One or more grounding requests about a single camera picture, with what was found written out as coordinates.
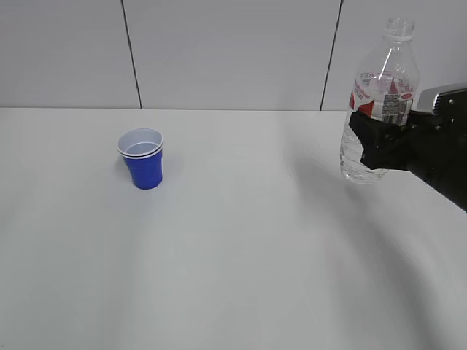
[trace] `clear plastic bottle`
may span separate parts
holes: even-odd
[[[361,62],[350,96],[341,142],[341,172],[360,184],[380,180],[386,169],[370,170],[361,162],[362,145],[349,126],[352,112],[361,110],[368,117],[404,125],[412,106],[420,73],[410,48],[414,22],[391,18],[383,41]]]

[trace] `blue plastic cup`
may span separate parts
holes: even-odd
[[[118,140],[118,152],[123,156],[136,187],[148,190],[162,181],[162,134],[153,129],[134,129]]]

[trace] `red label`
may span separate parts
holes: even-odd
[[[362,104],[358,108],[358,110],[371,118],[371,113],[373,112],[373,105],[374,105],[374,100],[371,101],[369,104]]]
[[[393,81],[391,82],[391,86],[389,88],[389,93],[398,93],[397,86],[395,86],[394,78],[393,78]]]
[[[353,93],[350,95],[349,106],[351,109],[355,108],[355,97],[353,97]]]

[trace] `white table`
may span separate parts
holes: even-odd
[[[467,214],[343,112],[0,109],[1,350],[466,349]],[[164,180],[117,155],[164,135]]]

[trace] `bottle neck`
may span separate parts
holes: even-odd
[[[410,43],[412,42],[411,36],[400,37],[400,36],[393,36],[393,35],[385,34],[383,38],[387,42],[388,45],[394,46],[394,47],[409,46]]]

